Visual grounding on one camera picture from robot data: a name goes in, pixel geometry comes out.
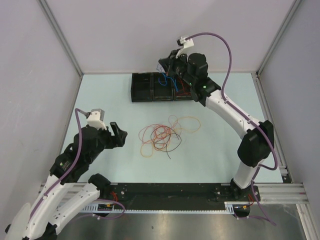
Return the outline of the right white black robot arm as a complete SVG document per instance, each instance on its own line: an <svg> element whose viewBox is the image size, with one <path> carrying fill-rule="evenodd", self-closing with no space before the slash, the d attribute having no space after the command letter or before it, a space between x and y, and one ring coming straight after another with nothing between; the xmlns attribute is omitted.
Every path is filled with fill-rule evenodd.
<svg viewBox="0 0 320 240"><path fill-rule="evenodd" d="M238 170L231 180L230 194L242 201L249 194L251 183L263 167L263 161L275 154L274 126L269 120L255 119L237 106L222 87L208 76L208 63L204 54L170 52L158 63L167 77L180 78L190 87L192 99L218 114L241 139L237 150L240 159Z"/></svg>

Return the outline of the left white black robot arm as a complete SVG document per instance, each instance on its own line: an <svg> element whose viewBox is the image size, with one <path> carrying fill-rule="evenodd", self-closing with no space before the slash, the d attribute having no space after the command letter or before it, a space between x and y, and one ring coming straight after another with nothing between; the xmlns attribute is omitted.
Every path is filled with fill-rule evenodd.
<svg viewBox="0 0 320 240"><path fill-rule="evenodd" d="M36 202L26 203L6 227L5 239L56 240L86 205L111 195L111 182L96 173L78 193L61 204L70 188L101 152L125 145L128 133L121 130L116 122L111 122L110 126L111 131L101 123L90 123L78 130L73 142L55 159Z"/></svg>

